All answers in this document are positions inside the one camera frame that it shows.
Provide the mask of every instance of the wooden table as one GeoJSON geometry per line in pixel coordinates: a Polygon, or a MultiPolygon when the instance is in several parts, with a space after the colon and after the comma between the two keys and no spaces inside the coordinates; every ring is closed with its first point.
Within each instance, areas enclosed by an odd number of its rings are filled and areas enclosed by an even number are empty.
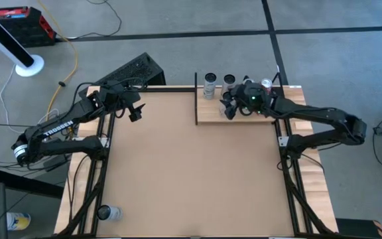
{"type": "MultiPolygon", "coordinates": [[[[302,88],[300,86],[284,86],[284,91],[285,91],[285,97],[288,99],[293,100],[297,104],[305,104],[304,101],[304,95],[302,88]]],[[[103,129],[104,133],[107,133],[107,124],[108,124],[108,116],[106,117],[105,120],[105,127],[103,129]]],[[[292,132],[294,134],[301,134],[301,135],[310,135],[313,133],[311,123],[308,121],[302,121],[299,119],[292,119],[290,121],[292,132]]],[[[83,123],[79,127],[78,131],[78,137],[86,137],[89,135],[95,135],[97,131],[97,125],[98,121],[91,121],[88,123],[83,123]]],[[[307,149],[304,154],[307,156],[310,156],[320,162],[319,154],[316,149],[307,149]]],[[[70,184],[73,183],[73,177],[76,172],[76,169],[78,167],[78,164],[80,160],[83,158],[84,154],[83,153],[75,153],[72,156],[72,160],[70,163],[70,169],[69,169],[69,180],[70,184]]],[[[319,216],[319,218],[325,223],[325,225],[333,230],[333,231],[338,231],[337,229],[337,224],[335,221],[334,213],[332,210],[332,205],[330,202],[330,197],[328,194],[328,188],[326,186],[326,181],[324,174],[322,172],[322,169],[314,164],[313,162],[309,161],[305,157],[302,157],[299,161],[300,164],[300,171],[302,175],[302,181],[304,185],[304,190],[306,193],[306,200],[308,201],[309,205],[312,207],[314,212],[319,216]]],[[[74,202],[73,202],[73,212],[76,213],[76,211],[80,208],[80,206],[83,203],[84,199],[84,193],[85,193],[85,188],[86,188],[86,182],[88,179],[88,172],[90,169],[90,160],[85,160],[82,163],[82,166],[79,168],[77,179],[76,179],[76,190],[75,190],[75,197],[74,197],[74,202]]],[[[302,218],[302,211],[300,208],[300,205],[298,204],[297,201],[295,201],[296,208],[297,208],[297,213],[298,213],[298,221],[300,225],[300,231],[304,232],[304,221],[302,218]]],[[[68,223],[68,215],[69,215],[69,200],[68,200],[68,187],[67,185],[64,187],[64,195],[62,198],[62,202],[60,204],[60,211],[58,213],[58,219],[56,222],[56,227],[54,230],[54,233],[57,233],[64,229],[64,227],[68,223]]],[[[94,211],[94,206],[91,205],[90,210],[88,212],[88,219],[86,223],[86,232],[89,232],[90,230],[90,225],[92,223],[91,218],[93,217],[92,212],[94,211]]],[[[113,235],[108,232],[100,232],[98,233],[99,235],[113,235]]],[[[223,236],[237,236],[234,234],[227,234],[223,236]]],[[[254,235],[254,236],[287,236],[287,235],[254,235]]]]}

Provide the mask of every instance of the gray floor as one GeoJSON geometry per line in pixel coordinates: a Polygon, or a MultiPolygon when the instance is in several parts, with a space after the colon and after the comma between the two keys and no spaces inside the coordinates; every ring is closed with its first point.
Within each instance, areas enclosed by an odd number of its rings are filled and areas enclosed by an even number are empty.
{"type": "MultiPolygon", "coordinates": [[[[380,0],[268,2],[276,29],[382,26],[380,0]]],[[[117,27],[107,5],[91,5],[84,0],[45,3],[69,37],[91,31],[110,33],[117,27]]],[[[267,29],[259,0],[110,0],[110,3],[123,20],[119,35],[267,29]]],[[[0,7],[17,5],[40,9],[35,0],[0,0],[0,7]]],[[[303,86],[308,104],[341,108],[367,122],[369,130],[364,145],[339,146],[321,152],[321,157],[336,217],[376,219],[382,223],[382,166],[373,156],[371,140],[371,128],[382,119],[382,31],[279,35],[278,41],[288,81],[303,86]]],[[[68,109],[80,82],[96,81],[143,52],[148,52],[164,69],[170,85],[192,84],[194,72],[264,78],[272,77],[276,71],[268,35],[111,40],[74,45],[79,52],[80,67],[57,98],[54,107],[60,111],[68,109]]],[[[74,65],[73,53],[65,43],[29,51],[41,55],[46,66],[32,78],[14,75],[7,86],[4,98],[12,124],[36,124],[45,114],[57,82],[74,65]]],[[[0,53],[0,90],[12,65],[0,53]]],[[[0,124],[4,123],[0,102],[0,124]]],[[[314,129],[322,131],[326,127],[314,124],[314,129]]],[[[16,137],[7,126],[0,126],[0,161],[14,161],[9,147],[16,137]]],[[[376,143],[382,159],[382,137],[376,143]]],[[[65,173],[66,167],[31,176],[57,183],[65,179],[65,173]]],[[[20,196],[9,193],[7,203],[14,203],[20,196]]],[[[50,235],[59,203],[44,197],[26,197],[13,211],[31,213],[33,222],[28,230],[10,233],[10,237],[50,235]]]]}

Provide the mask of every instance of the paint can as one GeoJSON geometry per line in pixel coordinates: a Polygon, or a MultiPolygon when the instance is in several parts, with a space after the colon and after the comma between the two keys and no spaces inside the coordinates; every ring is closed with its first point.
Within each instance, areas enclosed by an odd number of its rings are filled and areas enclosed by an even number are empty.
{"type": "Polygon", "coordinates": [[[271,93],[273,83],[270,79],[265,78],[260,82],[260,84],[266,90],[266,93],[271,93]]]}
{"type": "Polygon", "coordinates": [[[97,211],[97,217],[100,220],[121,220],[123,211],[116,206],[101,205],[97,211]]]}
{"type": "Polygon", "coordinates": [[[222,98],[223,93],[227,92],[235,84],[235,76],[228,74],[223,78],[222,91],[220,96],[222,98]]]}
{"type": "Polygon", "coordinates": [[[204,77],[204,98],[207,100],[213,99],[216,87],[216,75],[213,73],[207,73],[204,77]]]}
{"type": "Polygon", "coordinates": [[[24,230],[29,226],[31,220],[28,213],[7,212],[7,230],[24,230]]]}

